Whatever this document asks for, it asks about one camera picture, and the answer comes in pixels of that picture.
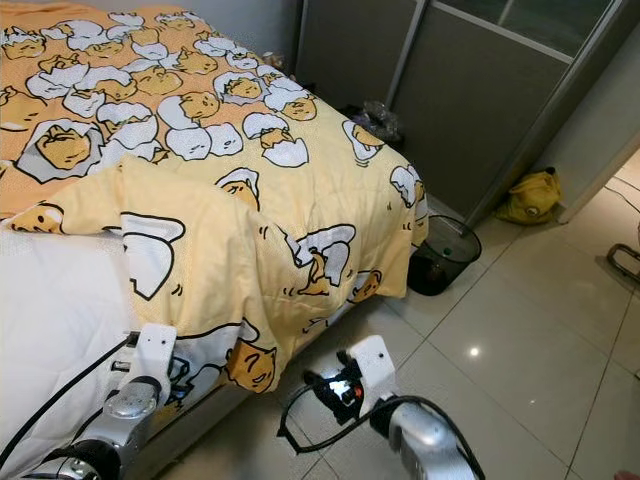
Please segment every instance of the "black mesh trash can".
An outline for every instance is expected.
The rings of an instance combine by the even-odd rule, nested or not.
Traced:
[[[481,253],[480,240],[464,223],[444,215],[429,217],[429,235],[409,261],[407,283],[422,295],[438,295]]]

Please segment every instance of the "white bedsheet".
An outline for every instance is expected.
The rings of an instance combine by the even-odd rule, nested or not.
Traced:
[[[0,228],[0,451],[70,379],[136,329],[118,237]],[[0,478],[38,463],[107,395],[109,362],[74,386],[22,439]]]

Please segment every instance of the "white tiled floor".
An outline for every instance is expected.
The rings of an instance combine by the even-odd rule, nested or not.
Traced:
[[[292,362],[275,394],[242,404],[161,478],[407,478],[368,427],[299,457],[275,437],[302,370],[336,368],[337,350],[373,333],[385,338],[402,391],[448,411],[487,478],[640,472],[640,290],[604,261],[613,243],[638,248],[638,221],[605,190],[568,225],[489,219],[477,229],[482,257],[447,292],[357,307]],[[291,424],[314,442],[338,429],[312,396]]]

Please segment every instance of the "yellow bag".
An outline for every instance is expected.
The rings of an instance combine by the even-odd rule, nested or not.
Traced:
[[[500,220],[536,225],[553,218],[551,208],[560,201],[562,192],[556,169],[531,173],[509,190],[509,198],[498,207],[495,216]]]

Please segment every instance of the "yellow blanket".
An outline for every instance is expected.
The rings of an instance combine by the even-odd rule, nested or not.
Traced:
[[[351,305],[404,295],[425,195],[381,141],[190,12],[0,9],[0,218],[120,235],[140,321],[215,367],[200,390],[273,389]]]

